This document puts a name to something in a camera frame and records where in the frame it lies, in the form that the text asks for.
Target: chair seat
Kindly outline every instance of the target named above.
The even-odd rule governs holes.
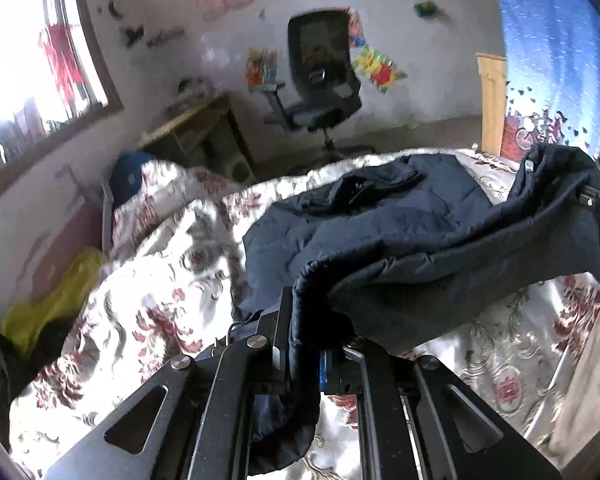
[[[333,128],[343,120],[342,110],[333,105],[299,104],[288,113],[298,128],[323,130]]]

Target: window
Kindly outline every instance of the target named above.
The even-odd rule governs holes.
[[[120,106],[80,2],[0,0],[0,174]]]

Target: chair backrest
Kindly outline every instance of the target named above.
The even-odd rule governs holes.
[[[349,13],[314,10],[292,17],[288,24],[291,77],[298,94],[316,101],[333,88],[348,84],[358,100],[360,81],[349,57]]]

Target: floral bedspread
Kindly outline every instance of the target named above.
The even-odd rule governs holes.
[[[454,153],[493,203],[506,200],[516,165],[473,150],[366,155],[245,190],[206,170],[145,164],[140,193],[114,218],[115,259],[102,268],[61,357],[11,405],[13,459],[41,478],[170,357],[195,356],[225,334],[248,294],[242,236],[270,204],[355,168],[439,152]],[[405,356],[437,355],[546,452],[599,311],[592,277],[557,278],[503,298]],[[357,421],[355,397],[323,396],[310,451],[266,480],[362,478]]]

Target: chair base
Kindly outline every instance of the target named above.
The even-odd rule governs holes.
[[[286,174],[289,176],[300,176],[307,174],[311,170],[316,170],[317,168],[326,166],[327,164],[334,164],[336,162],[340,162],[341,160],[354,158],[356,156],[369,155],[376,152],[376,149],[373,146],[364,144],[347,146],[346,148],[336,148],[333,141],[329,138],[326,130],[323,131],[323,134],[325,151],[324,155],[312,160],[311,162],[292,166],[289,168]]]

